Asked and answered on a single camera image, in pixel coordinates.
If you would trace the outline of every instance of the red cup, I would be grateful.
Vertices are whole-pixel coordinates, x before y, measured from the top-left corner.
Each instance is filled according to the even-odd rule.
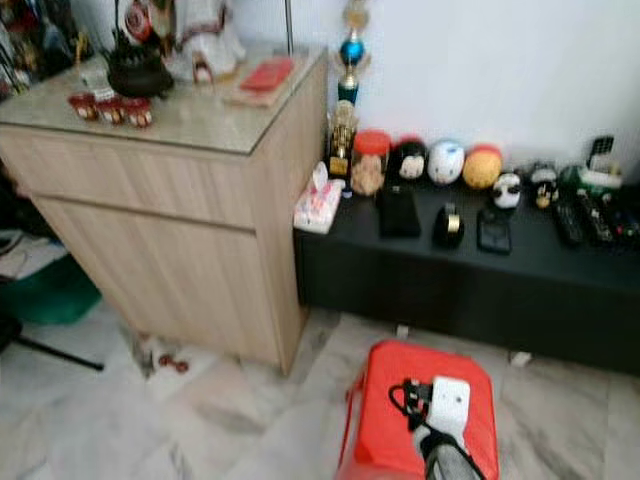
[[[121,125],[126,120],[125,109],[120,97],[111,97],[97,103],[102,118],[112,125]]]
[[[97,120],[98,110],[96,108],[96,98],[92,93],[74,93],[67,98],[69,104],[83,120]]]
[[[125,98],[122,101],[127,117],[132,125],[146,128],[153,123],[151,100],[148,98]]]

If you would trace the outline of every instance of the red plastic stool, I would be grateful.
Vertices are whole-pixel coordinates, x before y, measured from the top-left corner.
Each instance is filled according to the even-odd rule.
[[[498,480],[498,447],[491,380],[473,360],[394,340],[369,352],[364,371],[347,392],[347,423],[337,479],[424,480],[424,460],[407,430],[407,419],[389,401],[388,391],[405,378],[431,383],[435,375],[471,386],[467,449],[488,480]]]

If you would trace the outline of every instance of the red book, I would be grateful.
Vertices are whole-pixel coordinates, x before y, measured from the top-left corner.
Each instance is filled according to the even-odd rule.
[[[289,57],[274,57],[265,60],[240,84],[242,90],[269,92],[277,88],[293,70]]]

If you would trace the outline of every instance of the marble floor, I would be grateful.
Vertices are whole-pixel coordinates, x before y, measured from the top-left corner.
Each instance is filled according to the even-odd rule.
[[[314,311],[291,375],[198,349],[191,371],[145,379],[104,303],[28,336],[106,362],[101,374],[18,346],[0,358],[0,479],[330,479],[344,391],[392,326]],[[502,478],[640,478],[640,381],[426,331],[493,379]]]

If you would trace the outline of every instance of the yellow ball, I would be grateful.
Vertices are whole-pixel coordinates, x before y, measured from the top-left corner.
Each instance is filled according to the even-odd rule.
[[[493,185],[502,170],[502,154],[491,145],[478,145],[467,155],[462,169],[465,183],[476,190]]]

